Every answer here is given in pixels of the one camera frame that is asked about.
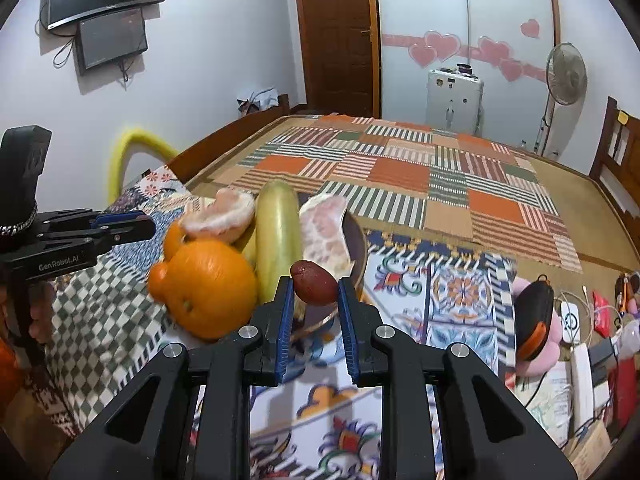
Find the person's left hand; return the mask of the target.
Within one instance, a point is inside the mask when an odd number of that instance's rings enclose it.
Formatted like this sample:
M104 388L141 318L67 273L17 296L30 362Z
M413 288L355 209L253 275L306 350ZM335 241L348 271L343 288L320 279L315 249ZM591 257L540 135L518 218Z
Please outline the person's left hand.
M29 335L40 344L48 344L52 338L52 304L55 298L54 287L48 282L32 285L29 289L30 317L32 324L29 326ZM0 287L1 304L1 338L9 341L8 326L6 326L6 314L8 313L9 296L6 286Z

